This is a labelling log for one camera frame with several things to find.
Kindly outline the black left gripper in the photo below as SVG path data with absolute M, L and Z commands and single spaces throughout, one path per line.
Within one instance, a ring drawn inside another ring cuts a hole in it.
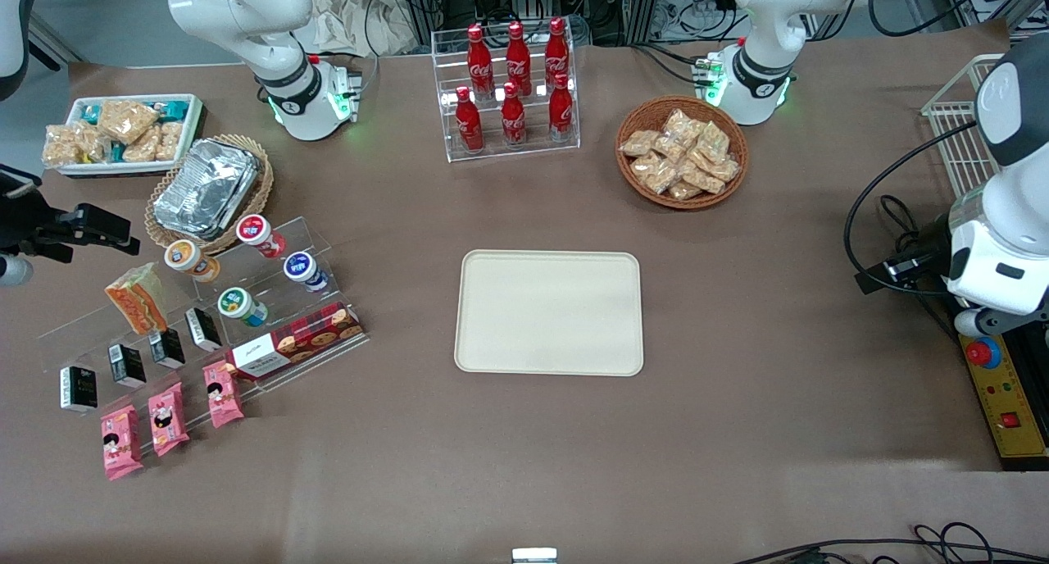
M 947 291 L 951 253 L 948 219 L 934 219 L 919 230 L 908 251 L 893 254 L 882 266 L 856 272 L 855 282 L 863 295 L 881 290 L 907 292 L 913 288 L 913 277 L 919 288 Z

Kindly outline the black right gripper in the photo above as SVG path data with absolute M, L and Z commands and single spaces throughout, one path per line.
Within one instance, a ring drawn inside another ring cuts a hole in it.
M 74 231 L 84 232 L 82 245 L 117 250 L 137 257 L 141 242 L 131 236 L 130 221 L 101 207 L 76 207 L 74 213 L 50 207 L 41 180 L 4 166 L 1 172 L 1 251 L 18 257 L 45 257 L 61 264 L 74 258 Z

